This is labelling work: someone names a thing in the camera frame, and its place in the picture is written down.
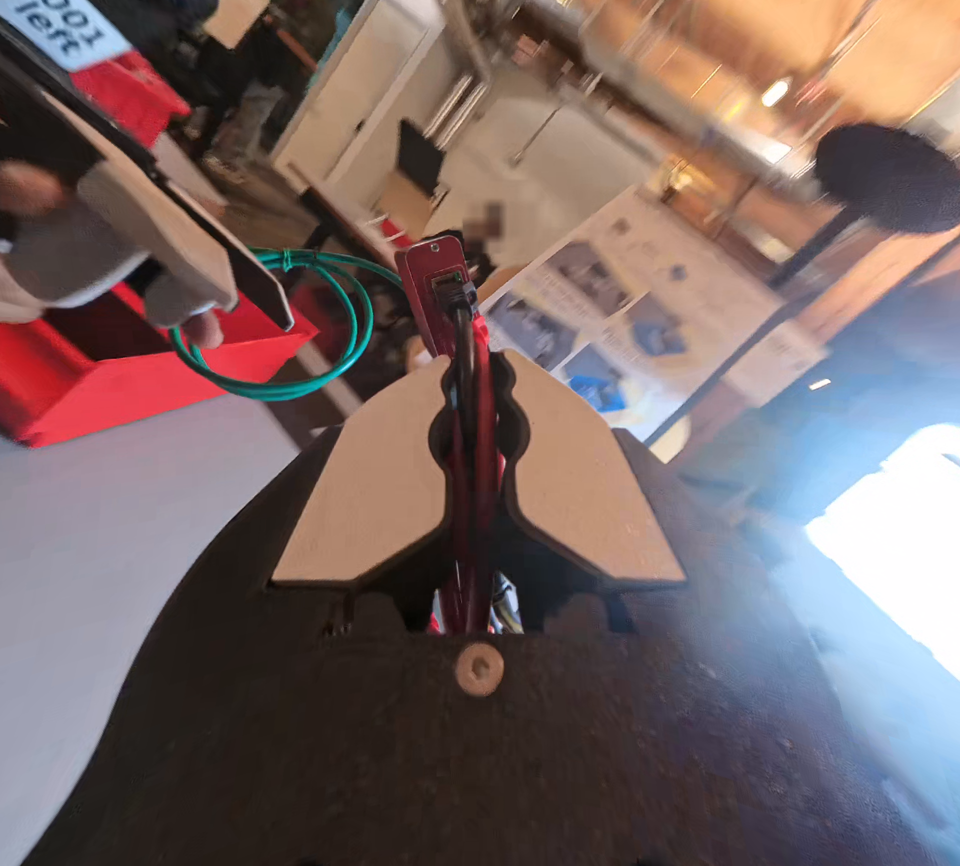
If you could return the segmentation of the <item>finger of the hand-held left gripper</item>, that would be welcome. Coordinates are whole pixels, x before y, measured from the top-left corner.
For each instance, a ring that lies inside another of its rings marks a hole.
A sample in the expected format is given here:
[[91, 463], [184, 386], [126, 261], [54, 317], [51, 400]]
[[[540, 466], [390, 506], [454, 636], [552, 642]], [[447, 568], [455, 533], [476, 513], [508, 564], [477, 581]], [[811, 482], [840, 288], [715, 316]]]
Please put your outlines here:
[[79, 200], [202, 301], [233, 311], [244, 297], [283, 332], [293, 328], [279, 281], [196, 200], [49, 93], [45, 110], [98, 155], [78, 177]]

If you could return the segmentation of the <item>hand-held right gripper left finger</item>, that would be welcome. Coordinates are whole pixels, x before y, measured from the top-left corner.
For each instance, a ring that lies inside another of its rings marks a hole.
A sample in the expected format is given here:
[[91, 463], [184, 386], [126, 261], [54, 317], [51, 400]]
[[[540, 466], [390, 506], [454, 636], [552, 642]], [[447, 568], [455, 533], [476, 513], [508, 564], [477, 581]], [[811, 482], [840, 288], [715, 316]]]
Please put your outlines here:
[[452, 574], [452, 486], [443, 465], [450, 367], [439, 356], [342, 425], [270, 574], [280, 589], [390, 596], [430, 617]]

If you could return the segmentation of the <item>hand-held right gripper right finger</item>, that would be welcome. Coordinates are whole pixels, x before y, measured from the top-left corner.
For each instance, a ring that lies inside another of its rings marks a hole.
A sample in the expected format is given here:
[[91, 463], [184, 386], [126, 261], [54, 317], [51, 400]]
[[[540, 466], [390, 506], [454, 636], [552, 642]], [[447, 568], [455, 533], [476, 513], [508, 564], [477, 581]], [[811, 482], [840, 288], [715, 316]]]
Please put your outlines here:
[[581, 396], [514, 349], [499, 354], [519, 449], [504, 492], [515, 520], [605, 585], [687, 581], [614, 431]]

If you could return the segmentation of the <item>red plastic bin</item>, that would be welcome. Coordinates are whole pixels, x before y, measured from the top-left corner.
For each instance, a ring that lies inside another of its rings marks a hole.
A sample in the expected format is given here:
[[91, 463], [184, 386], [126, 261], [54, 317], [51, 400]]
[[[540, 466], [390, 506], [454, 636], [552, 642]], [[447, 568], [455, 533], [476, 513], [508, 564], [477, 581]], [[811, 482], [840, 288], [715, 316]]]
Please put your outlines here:
[[1, 326], [2, 434], [41, 449], [222, 396], [120, 285], [75, 309]]

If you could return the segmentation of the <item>red metal port box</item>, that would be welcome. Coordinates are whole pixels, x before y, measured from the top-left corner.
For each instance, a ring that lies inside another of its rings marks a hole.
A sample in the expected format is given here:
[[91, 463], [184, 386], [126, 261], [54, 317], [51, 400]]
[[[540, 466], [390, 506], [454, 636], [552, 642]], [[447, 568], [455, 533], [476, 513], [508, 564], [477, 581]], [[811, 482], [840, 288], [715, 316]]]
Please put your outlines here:
[[452, 570], [438, 590], [446, 632], [491, 631], [495, 571], [491, 528], [497, 512], [497, 448], [490, 336], [462, 243], [452, 234], [397, 253], [396, 265], [423, 344], [446, 358], [440, 386], [438, 462], [449, 479], [443, 546]]

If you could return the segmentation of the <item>red ribbed plastic crate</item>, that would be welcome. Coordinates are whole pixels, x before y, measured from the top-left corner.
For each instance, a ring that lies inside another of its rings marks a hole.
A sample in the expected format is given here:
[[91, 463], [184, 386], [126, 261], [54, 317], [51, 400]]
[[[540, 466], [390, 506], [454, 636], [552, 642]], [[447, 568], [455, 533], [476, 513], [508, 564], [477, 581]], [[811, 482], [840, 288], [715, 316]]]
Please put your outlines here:
[[155, 147], [173, 120], [191, 115], [191, 106], [137, 50], [73, 72], [70, 80], [115, 125], [148, 150]]

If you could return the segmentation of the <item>white cabinet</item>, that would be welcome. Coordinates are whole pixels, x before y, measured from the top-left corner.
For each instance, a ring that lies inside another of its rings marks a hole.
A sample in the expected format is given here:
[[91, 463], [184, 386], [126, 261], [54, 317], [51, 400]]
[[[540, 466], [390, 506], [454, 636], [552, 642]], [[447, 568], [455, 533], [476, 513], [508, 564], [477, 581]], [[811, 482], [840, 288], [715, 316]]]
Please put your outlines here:
[[329, 186], [371, 209], [402, 119], [425, 129], [462, 73], [437, 0], [365, 0], [273, 149], [296, 196]]

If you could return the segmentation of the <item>black round stool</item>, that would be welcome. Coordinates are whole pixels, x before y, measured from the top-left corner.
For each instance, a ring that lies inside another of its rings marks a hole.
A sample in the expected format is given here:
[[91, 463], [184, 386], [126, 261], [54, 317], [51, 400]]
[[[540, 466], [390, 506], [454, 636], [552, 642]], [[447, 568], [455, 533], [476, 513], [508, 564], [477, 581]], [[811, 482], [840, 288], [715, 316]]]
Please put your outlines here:
[[774, 271], [771, 289], [791, 282], [862, 220], [889, 235], [932, 236], [958, 225], [957, 165], [908, 129], [867, 122], [832, 128], [817, 144], [814, 173], [840, 209]]

